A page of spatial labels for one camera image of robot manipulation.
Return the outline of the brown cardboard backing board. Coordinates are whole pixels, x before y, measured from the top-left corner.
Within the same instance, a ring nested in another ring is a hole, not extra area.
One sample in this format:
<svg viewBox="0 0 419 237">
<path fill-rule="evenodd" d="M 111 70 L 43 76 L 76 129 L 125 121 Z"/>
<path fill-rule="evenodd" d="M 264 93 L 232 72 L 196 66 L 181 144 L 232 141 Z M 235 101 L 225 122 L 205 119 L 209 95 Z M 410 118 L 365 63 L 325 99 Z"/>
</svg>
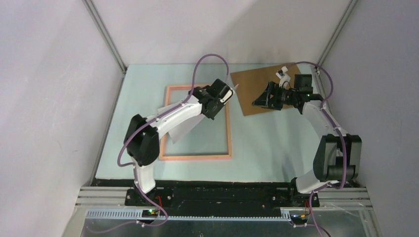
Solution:
<svg viewBox="0 0 419 237">
<path fill-rule="evenodd" d="M 233 64 L 230 69 L 230 78 L 237 86 L 236 94 L 244 116 L 251 116 L 271 112 L 252 105 L 265 91 L 269 82 L 279 82 L 276 72 L 283 64 Z"/>
</svg>

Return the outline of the blue landscape photo print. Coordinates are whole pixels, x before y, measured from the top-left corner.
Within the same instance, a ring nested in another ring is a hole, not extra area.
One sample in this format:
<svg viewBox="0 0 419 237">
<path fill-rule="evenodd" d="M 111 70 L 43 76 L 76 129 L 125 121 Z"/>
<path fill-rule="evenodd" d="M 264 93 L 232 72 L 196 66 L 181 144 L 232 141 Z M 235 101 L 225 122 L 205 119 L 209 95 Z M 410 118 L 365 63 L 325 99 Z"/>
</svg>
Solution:
<svg viewBox="0 0 419 237">
<path fill-rule="evenodd" d="M 195 87 L 204 87 L 207 84 L 190 85 L 169 85 L 167 87 L 165 106 L 158 109 L 156 121 L 153 122 L 159 130 L 159 137 L 169 133 L 173 141 L 181 139 L 205 116 L 201 114 L 202 105 L 192 93 Z M 178 102 L 169 103 L 170 94 L 173 90 L 186 90 L 185 98 Z"/>
</svg>

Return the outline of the orange wooden picture frame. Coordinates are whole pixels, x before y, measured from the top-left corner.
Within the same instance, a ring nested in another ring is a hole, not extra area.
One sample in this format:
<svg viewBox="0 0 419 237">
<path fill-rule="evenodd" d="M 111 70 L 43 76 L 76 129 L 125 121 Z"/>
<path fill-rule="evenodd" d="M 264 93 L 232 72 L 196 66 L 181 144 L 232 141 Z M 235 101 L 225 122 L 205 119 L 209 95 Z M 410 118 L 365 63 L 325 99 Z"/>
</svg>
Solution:
<svg viewBox="0 0 419 237">
<path fill-rule="evenodd" d="M 215 120 L 204 117 L 175 143 L 169 133 L 160 142 L 161 161 L 223 160 L 233 155 L 229 104 Z"/>
</svg>

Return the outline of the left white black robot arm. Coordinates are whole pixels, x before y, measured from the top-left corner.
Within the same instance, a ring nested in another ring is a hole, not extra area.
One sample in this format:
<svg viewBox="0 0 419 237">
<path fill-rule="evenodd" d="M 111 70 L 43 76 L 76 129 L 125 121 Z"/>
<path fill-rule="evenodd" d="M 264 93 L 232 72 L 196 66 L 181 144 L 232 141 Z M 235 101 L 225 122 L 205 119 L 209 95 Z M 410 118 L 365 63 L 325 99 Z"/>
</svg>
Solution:
<svg viewBox="0 0 419 237">
<path fill-rule="evenodd" d="M 176 139 L 188 133 L 203 118 L 214 119 L 235 95 L 236 87 L 216 79 L 211 85 L 192 87 L 187 96 L 162 107 L 152 116 L 139 114 L 130 120 L 122 151 L 131 157 L 137 199 L 152 205 L 156 199 L 154 162 L 160 156 L 160 142 L 167 134 Z"/>
</svg>

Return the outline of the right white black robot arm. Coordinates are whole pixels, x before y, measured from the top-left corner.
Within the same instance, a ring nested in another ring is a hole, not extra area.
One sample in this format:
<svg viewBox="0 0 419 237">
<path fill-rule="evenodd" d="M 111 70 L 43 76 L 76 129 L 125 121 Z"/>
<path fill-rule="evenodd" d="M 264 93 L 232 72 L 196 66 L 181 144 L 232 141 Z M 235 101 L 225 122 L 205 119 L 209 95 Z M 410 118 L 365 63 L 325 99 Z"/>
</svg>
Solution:
<svg viewBox="0 0 419 237">
<path fill-rule="evenodd" d="M 270 81 L 252 105 L 277 111 L 291 106 L 310 122 L 320 139 L 312 169 L 294 178 L 287 193 L 291 205 L 301 206 L 307 194 L 328 187 L 341 190 L 347 181 L 358 177 L 362 139 L 338 124 L 323 96 L 314 93 L 310 74 L 296 74 L 294 86 L 290 86 L 291 77 L 285 70 L 279 70 L 276 76 L 279 82 Z"/>
</svg>

